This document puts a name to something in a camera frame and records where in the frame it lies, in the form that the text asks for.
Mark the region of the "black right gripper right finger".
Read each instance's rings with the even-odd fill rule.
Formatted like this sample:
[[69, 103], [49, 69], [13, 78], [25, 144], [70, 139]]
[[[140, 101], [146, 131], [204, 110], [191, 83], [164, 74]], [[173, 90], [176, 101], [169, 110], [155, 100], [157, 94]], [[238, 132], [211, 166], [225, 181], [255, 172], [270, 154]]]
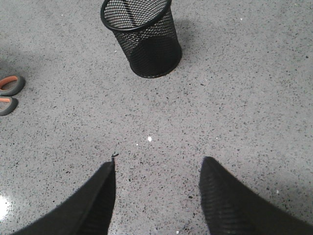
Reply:
[[205, 157], [201, 207], [212, 235], [311, 235], [313, 227], [254, 193], [217, 160]]

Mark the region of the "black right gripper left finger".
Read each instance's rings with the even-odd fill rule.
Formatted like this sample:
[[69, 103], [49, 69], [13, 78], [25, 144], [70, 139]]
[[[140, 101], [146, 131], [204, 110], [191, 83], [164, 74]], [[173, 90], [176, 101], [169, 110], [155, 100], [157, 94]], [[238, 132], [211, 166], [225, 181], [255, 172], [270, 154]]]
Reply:
[[107, 235], [116, 195], [115, 162], [105, 162], [71, 197], [15, 235]]

